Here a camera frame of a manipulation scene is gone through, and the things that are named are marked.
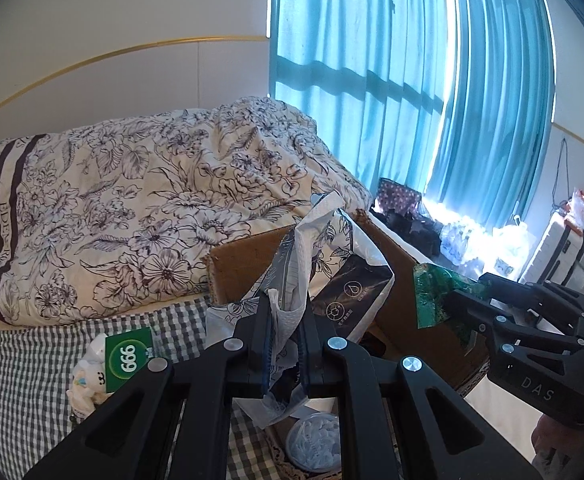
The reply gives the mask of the person's right hand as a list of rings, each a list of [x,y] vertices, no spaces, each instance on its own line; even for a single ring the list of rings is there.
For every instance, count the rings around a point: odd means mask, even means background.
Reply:
[[[580,479],[584,472],[584,429],[541,415],[531,434],[532,466],[542,479]]]

